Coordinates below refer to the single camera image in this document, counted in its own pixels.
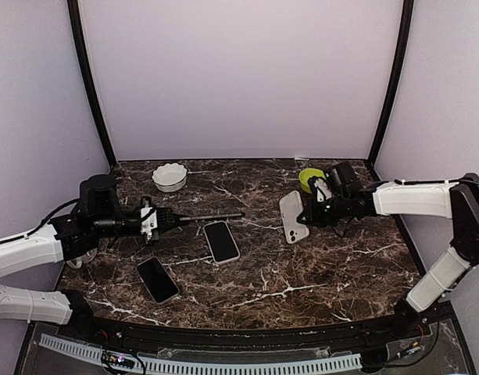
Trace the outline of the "white phone case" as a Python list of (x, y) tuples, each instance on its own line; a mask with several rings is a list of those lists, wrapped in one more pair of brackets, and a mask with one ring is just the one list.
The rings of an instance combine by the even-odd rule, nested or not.
[(281, 220), (287, 243), (290, 245), (301, 241), (309, 236), (309, 228), (297, 221), (302, 213), (303, 206), (301, 195), (298, 191), (292, 191), (279, 201)]

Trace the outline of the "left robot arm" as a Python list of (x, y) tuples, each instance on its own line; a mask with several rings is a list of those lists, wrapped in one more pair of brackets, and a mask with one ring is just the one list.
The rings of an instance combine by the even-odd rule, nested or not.
[[(141, 237), (156, 241), (160, 234), (184, 224), (185, 217), (157, 207), (150, 198), (131, 210), (122, 209), (117, 181), (107, 174), (80, 183), (80, 195), (60, 207), (36, 228), (0, 240), (0, 279), (44, 264), (68, 262), (95, 250), (103, 238)], [(67, 325), (83, 341), (99, 334), (99, 324), (77, 291), (33, 291), (0, 284), (0, 320), (22, 320)]]

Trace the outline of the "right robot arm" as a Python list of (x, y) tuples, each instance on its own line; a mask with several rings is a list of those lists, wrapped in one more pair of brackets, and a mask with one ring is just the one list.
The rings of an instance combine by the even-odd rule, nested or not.
[(452, 225), (447, 249), (395, 305), (388, 333), (406, 338), (429, 309), (479, 265), (479, 176), (444, 180), (378, 180), (363, 186), (349, 162), (310, 176), (309, 203), (297, 217), (311, 227), (378, 216), (435, 218)]

